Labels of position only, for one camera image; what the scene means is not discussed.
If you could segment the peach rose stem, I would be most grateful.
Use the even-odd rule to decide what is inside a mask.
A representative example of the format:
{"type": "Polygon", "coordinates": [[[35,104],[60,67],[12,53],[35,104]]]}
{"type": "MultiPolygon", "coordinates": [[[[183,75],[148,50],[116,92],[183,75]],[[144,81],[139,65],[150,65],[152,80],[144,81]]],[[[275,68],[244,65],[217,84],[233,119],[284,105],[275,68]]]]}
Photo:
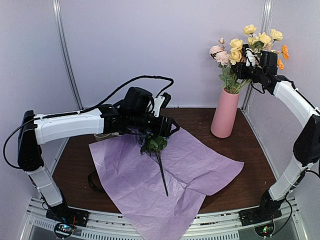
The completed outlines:
{"type": "Polygon", "coordinates": [[[222,73],[219,77],[223,82],[223,88],[225,88],[225,76],[224,76],[224,69],[225,67],[231,66],[229,60],[229,54],[225,50],[225,39],[221,37],[218,40],[219,45],[214,45],[209,50],[209,55],[218,63],[218,67],[221,68],[222,73]]]}

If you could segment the yellow rose bunch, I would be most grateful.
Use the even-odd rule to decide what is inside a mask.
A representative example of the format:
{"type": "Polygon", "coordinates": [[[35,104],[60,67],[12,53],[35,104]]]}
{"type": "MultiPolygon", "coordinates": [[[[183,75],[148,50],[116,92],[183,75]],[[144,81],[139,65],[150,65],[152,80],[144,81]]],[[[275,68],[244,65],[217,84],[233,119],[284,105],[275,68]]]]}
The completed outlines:
{"type": "MultiPolygon", "coordinates": [[[[281,50],[274,49],[275,42],[281,42],[284,38],[284,35],[281,31],[276,29],[271,29],[270,33],[267,34],[265,32],[256,33],[257,27],[253,24],[247,25],[243,28],[243,33],[247,36],[247,42],[244,43],[243,40],[234,38],[230,41],[230,53],[229,53],[229,63],[230,67],[234,66],[236,63],[244,63],[245,62],[245,54],[243,53],[243,46],[248,44],[248,46],[253,49],[255,53],[260,52],[261,50],[269,51],[269,52],[277,52],[281,50]]],[[[249,79],[238,79],[238,92],[239,93],[242,88],[250,84],[249,79]]]]}

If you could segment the blue hydrangea flower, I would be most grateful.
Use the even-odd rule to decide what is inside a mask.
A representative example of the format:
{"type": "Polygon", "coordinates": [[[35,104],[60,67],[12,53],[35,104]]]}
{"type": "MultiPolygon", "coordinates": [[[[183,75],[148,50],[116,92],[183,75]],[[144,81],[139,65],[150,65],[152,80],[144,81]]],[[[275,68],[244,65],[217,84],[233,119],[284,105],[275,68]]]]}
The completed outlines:
{"type": "Polygon", "coordinates": [[[140,136],[141,139],[141,148],[140,153],[148,154],[150,157],[154,156],[156,158],[156,161],[159,165],[160,174],[165,190],[165,194],[168,197],[169,192],[167,188],[167,183],[165,179],[165,173],[162,163],[162,150],[164,150],[167,147],[168,141],[167,138],[160,135],[155,135],[153,133],[147,132],[146,134],[142,134],[140,136]]]}

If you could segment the fuzzy green orange flower stem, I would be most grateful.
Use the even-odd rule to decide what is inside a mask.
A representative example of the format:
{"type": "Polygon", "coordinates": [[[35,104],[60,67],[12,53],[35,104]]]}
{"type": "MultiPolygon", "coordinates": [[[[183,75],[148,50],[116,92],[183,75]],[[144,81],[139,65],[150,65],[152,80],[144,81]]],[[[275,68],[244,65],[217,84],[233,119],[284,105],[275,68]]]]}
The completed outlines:
{"type": "MultiPolygon", "coordinates": [[[[265,91],[268,91],[270,94],[274,93],[274,89],[276,87],[276,84],[280,81],[287,81],[288,79],[283,75],[271,75],[271,74],[264,74],[262,67],[260,66],[260,57],[261,54],[259,51],[255,53],[252,48],[249,47],[248,44],[245,44],[242,47],[242,51],[244,53],[244,60],[246,63],[246,66],[253,66],[257,67],[257,71],[255,73],[254,79],[250,80],[250,85],[253,86],[256,83],[261,84],[261,90],[259,91],[261,94],[264,94],[265,91]]],[[[277,70],[284,69],[284,64],[281,59],[278,58],[278,55],[282,55],[285,60],[289,59],[289,52],[288,47],[286,45],[283,45],[281,47],[281,51],[275,51],[272,53],[277,54],[277,70]]]]}

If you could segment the purple tissue paper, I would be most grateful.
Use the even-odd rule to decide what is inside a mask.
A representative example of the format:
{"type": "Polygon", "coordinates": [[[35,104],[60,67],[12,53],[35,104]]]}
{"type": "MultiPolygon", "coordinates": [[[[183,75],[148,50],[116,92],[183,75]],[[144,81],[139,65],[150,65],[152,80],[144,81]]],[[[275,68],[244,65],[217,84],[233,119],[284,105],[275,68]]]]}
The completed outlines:
{"type": "Polygon", "coordinates": [[[155,156],[141,154],[136,136],[98,141],[89,149],[103,189],[134,223],[159,213],[196,216],[205,197],[226,187],[244,167],[180,129],[161,152],[167,197],[155,156]]]}

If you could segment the black printed ribbon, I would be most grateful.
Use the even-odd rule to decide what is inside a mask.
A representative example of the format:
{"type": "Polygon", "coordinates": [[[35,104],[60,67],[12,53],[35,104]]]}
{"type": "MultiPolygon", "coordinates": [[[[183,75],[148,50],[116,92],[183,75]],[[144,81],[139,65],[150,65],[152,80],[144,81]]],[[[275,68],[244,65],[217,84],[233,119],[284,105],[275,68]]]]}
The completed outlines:
{"type": "Polygon", "coordinates": [[[100,193],[106,193],[106,191],[104,190],[103,187],[98,187],[94,181],[93,181],[93,177],[98,176],[98,172],[96,170],[94,170],[93,172],[91,172],[88,176],[87,176],[87,181],[89,186],[96,192],[100,192],[100,193]]]}

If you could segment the pink and yellow roses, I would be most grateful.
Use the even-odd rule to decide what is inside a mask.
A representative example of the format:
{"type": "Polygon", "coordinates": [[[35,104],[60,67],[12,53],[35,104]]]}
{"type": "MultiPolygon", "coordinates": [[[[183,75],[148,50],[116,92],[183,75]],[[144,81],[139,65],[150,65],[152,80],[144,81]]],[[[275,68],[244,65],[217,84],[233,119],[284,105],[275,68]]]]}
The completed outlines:
{"type": "Polygon", "coordinates": [[[238,93],[238,77],[233,72],[230,66],[226,66],[224,68],[224,88],[229,94],[237,94],[238,93]]]}

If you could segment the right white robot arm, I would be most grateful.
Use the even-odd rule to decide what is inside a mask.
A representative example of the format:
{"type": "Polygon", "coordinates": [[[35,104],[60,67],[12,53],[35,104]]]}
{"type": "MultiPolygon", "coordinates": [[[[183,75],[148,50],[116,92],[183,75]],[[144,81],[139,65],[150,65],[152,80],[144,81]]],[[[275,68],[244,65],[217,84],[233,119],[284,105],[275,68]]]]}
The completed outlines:
{"type": "Polygon", "coordinates": [[[275,65],[252,66],[237,63],[231,68],[240,79],[259,83],[264,91],[275,96],[294,114],[302,131],[293,145],[293,156],[281,177],[262,195],[255,213],[259,220],[268,220],[296,188],[310,167],[320,160],[320,111],[295,87],[293,81],[278,74],[275,65]]]}

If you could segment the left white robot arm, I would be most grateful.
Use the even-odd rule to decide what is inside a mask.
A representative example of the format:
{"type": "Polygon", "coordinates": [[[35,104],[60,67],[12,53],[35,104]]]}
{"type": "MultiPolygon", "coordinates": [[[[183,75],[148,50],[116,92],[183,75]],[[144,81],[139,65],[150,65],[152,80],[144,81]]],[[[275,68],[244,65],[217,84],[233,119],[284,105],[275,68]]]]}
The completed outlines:
{"type": "Polygon", "coordinates": [[[57,187],[42,158],[41,145],[69,137],[91,134],[127,134],[130,130],[169,137],[180,129],[176,121],[145,108],[114,107],[104,104],[85,113],[24,114],[18,136],[20,169],[26,172],[47,203],[49,211],[61,222],[72,218],[72,211],[57,187]]]}

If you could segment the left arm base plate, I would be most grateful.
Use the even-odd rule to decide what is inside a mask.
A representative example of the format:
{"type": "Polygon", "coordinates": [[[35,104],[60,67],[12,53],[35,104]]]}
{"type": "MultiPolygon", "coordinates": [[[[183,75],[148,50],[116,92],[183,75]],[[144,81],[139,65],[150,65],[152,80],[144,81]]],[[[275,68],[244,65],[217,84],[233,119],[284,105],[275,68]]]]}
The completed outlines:
{"type": "Polygon", "coordinates": [[[89,212],[86,210],[70,208],[65,205],[59,205],[48,207],[45,216],[51,220],[60,221],[79,227],[86,227],[89,219],[89,212]]]}

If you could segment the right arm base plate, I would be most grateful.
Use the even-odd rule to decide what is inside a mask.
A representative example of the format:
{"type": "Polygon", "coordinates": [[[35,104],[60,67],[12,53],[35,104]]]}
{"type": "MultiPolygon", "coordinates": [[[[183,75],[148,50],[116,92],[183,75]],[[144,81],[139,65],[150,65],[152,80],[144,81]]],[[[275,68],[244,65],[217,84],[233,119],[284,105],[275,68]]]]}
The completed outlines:
{"type": "Polygon", "coordinates": [[[282,212],[280,210],[267,212],[261,210],[259,206],[241,210],[238,214],[243,227],[271,221],[282,216],[282,212]]]}

